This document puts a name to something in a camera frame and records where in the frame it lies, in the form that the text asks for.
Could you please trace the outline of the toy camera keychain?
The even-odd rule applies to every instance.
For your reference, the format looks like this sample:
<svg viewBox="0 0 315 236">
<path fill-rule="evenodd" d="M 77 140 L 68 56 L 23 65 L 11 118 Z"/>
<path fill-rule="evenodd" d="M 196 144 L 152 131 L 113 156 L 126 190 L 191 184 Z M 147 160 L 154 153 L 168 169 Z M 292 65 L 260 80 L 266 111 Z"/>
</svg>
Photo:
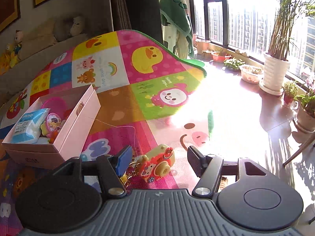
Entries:
<svg viewBox="0 0 315 236">
<path fill-rule="evenodd" d="M 131 162 L 126 171 L 127 184 L 133 177 L 140 177 L 146 183 L 153 183 L 170 173 L 175 163 L 175 153 L 172 147 L 160 144 L 145 155 L 138 156 Z"/>
</svg>

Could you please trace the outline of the pink yellow cup toy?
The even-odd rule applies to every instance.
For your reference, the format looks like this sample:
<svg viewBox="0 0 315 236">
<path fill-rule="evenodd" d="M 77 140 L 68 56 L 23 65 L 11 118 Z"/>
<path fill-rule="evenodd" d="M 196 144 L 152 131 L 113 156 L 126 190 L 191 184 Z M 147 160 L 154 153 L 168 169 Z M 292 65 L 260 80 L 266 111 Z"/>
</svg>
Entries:
<svg viewBox="0 0 315 236">
<path fill-rule="evenodd" d="M 49 113 L 45 121 L 41 124 L 40 129 L 43 136 L 49 137 L 53 131 L 60 128 L 61 118 L 56 113 Z"/>
</svg>

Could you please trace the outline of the pink plastic basket toy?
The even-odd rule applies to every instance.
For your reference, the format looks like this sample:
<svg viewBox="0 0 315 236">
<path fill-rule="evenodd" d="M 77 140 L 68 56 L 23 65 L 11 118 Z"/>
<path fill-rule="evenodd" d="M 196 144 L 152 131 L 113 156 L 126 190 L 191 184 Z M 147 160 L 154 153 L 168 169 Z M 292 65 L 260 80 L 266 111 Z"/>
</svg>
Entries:
<svg viewBox="0 0 315 236">
<path fill-rule="evenodd" d="M 60 97 L 54 97 L 45 101 L 42 104 L 41 109 L 50 109 L 50 113 L 56 113 L 61 117 L 64 115 L 67 106 L 64 99 Z"/>
</svg>

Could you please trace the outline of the blue white tissue pack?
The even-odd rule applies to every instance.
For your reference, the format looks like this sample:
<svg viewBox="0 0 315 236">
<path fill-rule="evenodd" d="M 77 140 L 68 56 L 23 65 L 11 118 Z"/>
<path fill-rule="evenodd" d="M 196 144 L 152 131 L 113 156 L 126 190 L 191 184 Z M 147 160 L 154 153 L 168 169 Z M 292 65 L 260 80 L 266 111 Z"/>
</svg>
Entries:
<svg viewBox="0 0 315 236">
<path fill-rule="evenodd" d="M 38 109 L 25 113 L 16 123 L 10 143 L 13 144 L 34 144 L 38 141 L 41 129 L 40 126 L 49 114 L 49 108 Z"/>
</svg>

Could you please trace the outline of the orange pumpkin toy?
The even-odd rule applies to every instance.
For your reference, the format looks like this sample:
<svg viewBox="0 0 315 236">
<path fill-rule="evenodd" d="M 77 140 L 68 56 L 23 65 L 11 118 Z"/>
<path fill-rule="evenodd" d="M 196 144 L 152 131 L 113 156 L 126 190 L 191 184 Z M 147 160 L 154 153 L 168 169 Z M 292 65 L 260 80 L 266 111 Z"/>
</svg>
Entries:
<svg viewBox="0 0 315 236">
<path fill-rule="evenodd" d="M 49 144 L 53 144 L 53 143 L 55 142 L 55 140 L 56 140 L 58 134 L 59 134 L 59 131 L 57 131 L 57 130 L 55 130 L 55 131 L 53 131 L 53 132 L 51 133 L 51 135 L 50 135 L 50 140 L 49 140 Z"/>
</svg>

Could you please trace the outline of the red round lid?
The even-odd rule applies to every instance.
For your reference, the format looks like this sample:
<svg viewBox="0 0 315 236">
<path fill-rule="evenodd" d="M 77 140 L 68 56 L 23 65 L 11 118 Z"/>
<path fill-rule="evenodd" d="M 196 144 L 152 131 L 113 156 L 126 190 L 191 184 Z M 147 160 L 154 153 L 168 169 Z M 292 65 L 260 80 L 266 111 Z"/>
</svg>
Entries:
<svg viewBox="0 0 315 236">
<path fill-rule="evenodd" d="M 68 117 L 70 116 L 71 112 L 73 111 L 73 109 L 68 109 L 64 112 L 64 120 L 67 120 Z"/>
</svg>

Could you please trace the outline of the plastic tray with soil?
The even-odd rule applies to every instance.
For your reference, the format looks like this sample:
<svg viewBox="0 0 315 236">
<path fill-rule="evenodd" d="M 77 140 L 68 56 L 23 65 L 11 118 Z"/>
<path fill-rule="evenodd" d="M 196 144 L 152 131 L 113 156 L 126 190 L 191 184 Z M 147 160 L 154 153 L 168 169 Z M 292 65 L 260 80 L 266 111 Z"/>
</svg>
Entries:
<svg viewBox="0 0 315 236">
<path fill-rule="evenodd" d="M 263 78 L 263 69 L 253 65 L 241 65 L 241 77 L 247 83 L 259 84 L 260 80 Z"/>
</svg>

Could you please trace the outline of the small red flower pot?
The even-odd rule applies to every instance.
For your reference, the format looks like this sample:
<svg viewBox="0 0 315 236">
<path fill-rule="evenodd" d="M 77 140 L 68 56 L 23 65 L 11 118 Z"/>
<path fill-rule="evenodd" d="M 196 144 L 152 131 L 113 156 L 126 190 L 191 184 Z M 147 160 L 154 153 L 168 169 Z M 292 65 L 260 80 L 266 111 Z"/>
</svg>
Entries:
<svg viewBox="0 0 315 236">
<path fill-rule="evenodd" d="M 231 59 L 232 56 L 226 52 L 212 52 L 212 58 L 215 62 L 223 63 L 225 60 Z"/>
</svg>

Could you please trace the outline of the white ribbed plant pot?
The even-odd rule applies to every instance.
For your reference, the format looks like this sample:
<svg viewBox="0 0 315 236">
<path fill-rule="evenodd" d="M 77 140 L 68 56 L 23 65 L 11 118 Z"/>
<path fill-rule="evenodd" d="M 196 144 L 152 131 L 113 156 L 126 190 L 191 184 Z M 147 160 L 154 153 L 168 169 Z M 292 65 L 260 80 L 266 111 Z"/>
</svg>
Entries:
<svg viewBox="0 0 315 236">
<path fill-rule="evenodd" d="M 259 87 L 264 92 L 275 96 L 283 94 L 283 82 L 289 69 L 290 62 L 276 59 L 264 53 L 264 73 L 259 82 Z"/>
</svg>

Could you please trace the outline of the beige sofa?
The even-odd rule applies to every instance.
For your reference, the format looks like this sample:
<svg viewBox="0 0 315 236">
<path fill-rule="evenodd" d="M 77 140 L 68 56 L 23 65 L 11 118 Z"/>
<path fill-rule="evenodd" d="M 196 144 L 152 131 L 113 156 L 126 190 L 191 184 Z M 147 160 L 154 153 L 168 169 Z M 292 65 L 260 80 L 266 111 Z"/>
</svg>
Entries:
<svg viewBox="0 0 315 236">
<path fill-rule="evenodd" d="M 87 34 L 80 34 L 58 42 L 19 62 L 7 73 L 1 75 L 1 105 L 24 89 L 55 58 L 87 39 Z"/>
</svg>

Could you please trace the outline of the yellow plush toy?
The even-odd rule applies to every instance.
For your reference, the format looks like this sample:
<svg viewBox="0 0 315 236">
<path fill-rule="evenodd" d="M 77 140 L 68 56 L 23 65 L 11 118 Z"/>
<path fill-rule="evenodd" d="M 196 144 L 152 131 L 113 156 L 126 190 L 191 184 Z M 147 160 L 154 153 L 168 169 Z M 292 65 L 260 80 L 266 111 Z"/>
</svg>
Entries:
<svg viewBox="0 0 315 236">
<path fill-rule="evenodd" d="M 10 70 L 10 63 L 12 58 L 14 58 L 14 45 L 9 43 L 6 46 L 5 51 L 1 54 L 0 75 L 3 75 Z"/>
</svg>

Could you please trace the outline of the folded beige blanket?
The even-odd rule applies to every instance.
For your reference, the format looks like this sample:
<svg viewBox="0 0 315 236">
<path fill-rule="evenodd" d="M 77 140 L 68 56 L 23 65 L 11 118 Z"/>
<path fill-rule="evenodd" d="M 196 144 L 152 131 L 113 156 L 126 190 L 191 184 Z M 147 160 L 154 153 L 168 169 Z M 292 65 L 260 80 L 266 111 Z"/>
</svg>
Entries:
<svg viewBox="0 0 315 236">
<path fill-rule="evenodd" d="M 57 43 L 53 34 L 55 20 L 49 19 L 27 33 L 22 39 L 21 50 L 18 53 L 19 60 L 25 60 L 35 53 Z"/>
</svg>

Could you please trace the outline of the cartoon boy doll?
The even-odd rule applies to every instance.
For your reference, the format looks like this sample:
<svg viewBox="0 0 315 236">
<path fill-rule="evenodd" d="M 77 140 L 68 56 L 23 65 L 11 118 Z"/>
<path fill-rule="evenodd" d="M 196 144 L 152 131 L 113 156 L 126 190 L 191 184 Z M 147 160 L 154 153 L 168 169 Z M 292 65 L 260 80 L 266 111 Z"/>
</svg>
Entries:
<svg viewBox="0 0 315 236">
<path fill-rule="evenodd" d="M 19 63 L 19 52 L 22 48 L 23 32 L 16 30 L 16 35 L 14 38 L 13 50 L 10 54 L 10 68 L 13 68 L 17 63 Z"/>
</svg>

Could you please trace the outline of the green hanging towel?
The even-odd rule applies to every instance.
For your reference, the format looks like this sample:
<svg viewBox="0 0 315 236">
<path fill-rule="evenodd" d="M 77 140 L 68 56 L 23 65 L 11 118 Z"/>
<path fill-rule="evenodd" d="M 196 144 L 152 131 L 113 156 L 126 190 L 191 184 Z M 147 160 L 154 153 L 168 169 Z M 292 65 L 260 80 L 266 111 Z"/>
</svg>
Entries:
<svg viewBox="0 0 315 236">
<path fill-rule="evenodd" d="M 177 30 L 177 56 L 194 58 L 193 29 L 186 0 L 160 0 L 161 21 L 167 21 Z"/>
</svg>

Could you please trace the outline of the tall bamboo plant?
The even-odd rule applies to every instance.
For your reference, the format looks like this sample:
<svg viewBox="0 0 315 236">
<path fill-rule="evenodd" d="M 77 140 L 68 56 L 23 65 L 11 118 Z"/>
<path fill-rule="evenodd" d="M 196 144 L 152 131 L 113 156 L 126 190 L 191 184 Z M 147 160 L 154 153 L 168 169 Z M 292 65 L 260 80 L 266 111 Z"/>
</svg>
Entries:
<svg viewBox="0 0 315 236">
<path fill-rule="evenodd" d="M 287 61 L 294 22 L 301 16 L 314 16 L 314 0 L 279 0 L 268 55 Z"/>
</svg>

